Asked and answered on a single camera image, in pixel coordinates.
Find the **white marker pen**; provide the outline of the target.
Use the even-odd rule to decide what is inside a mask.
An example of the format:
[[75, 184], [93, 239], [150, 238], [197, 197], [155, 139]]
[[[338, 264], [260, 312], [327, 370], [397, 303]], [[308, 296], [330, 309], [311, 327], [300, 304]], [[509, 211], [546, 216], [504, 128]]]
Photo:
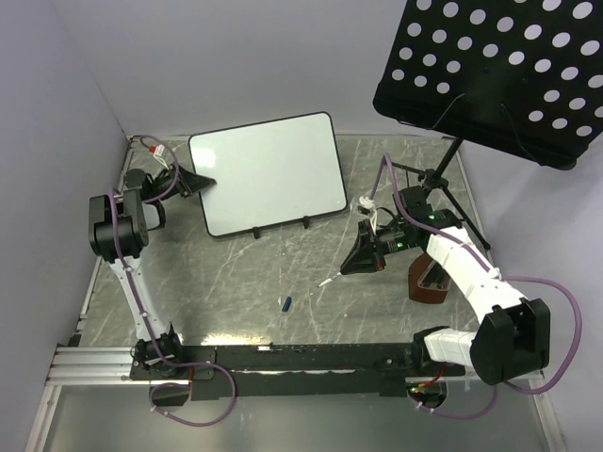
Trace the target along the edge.
[[324, 281], [322, 281], [321, 283], [319, 283], [318, 286], [317, 286], [317, 288], [324, 287], [326, 284], [331, 283], [333, 280], [335, 280], [339, 276], [341, 276], [341, 274], [339, 272], [336, 273], [336, 274], [334, 274], [333, 276], [331, 276], [331, 277], [325, 279]]

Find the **white whiteboard black frame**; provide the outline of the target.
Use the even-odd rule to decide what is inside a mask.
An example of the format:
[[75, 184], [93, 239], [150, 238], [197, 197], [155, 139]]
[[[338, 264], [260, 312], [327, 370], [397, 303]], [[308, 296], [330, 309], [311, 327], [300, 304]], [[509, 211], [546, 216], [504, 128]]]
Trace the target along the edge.
[[213, 237], [330, 215], [348, 205], [326, 112], [197, 134], [188, 147], [194, 171], [216, 182], [201, 194]]

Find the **blue marker cap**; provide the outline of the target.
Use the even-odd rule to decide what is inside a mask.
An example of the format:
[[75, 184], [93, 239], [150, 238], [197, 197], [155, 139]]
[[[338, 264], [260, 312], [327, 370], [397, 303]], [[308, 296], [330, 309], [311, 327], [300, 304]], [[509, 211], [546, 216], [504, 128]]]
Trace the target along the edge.
[[289, 311], [289, 309], [290, 309], [291, 304], [292, 304], [292, 297], [287, 297], [287, 298], [285, 299], [285, 302], [283, 303], [283, 306], [282, 306], [282, 312], [283, 312], [283, 313], [288, 312], [288, 311]]

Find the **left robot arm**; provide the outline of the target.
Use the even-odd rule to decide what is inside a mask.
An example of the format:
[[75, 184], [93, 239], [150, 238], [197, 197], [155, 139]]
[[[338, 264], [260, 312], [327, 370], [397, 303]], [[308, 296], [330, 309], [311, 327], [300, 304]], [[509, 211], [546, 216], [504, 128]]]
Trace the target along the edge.
[[137, 337], [133, 364], [167, 379], [183, 373], [187, 356], [152, 287], [143, 250], [150, 244], [150, 232], [166, 226], [163, 201], [188, 198], [216, 184], [213, 178], [171, 164], [156, 176], [130, 169], [123, 176], [122, 193], [111, 190], [90, 198], [90, 247], [116, 275], [128, 303]]

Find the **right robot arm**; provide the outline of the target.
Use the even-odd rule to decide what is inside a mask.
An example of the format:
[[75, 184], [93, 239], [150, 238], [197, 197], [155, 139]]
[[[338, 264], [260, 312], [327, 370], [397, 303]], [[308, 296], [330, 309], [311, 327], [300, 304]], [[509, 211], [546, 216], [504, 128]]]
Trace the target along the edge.
[[384, 270], [385, 257], [422, 249], [463, 294], [479, 322], [474, 332], [433, 327], [417, 333], [411, 353], [413, 368], [431, 375], [443, 363], [475, 370], [495, 385], [543, 369], [549, 364], [550, 311], [541, 299], [527, 299], [505, 282], [473, 243], [462, 222], [447, 208], [435, 210], [423, 190], [414, 186], [399, 193], [410, 203], [384, 226], [377, 222], [375, 202], [361, 197], [364, 215], [342, 275]]

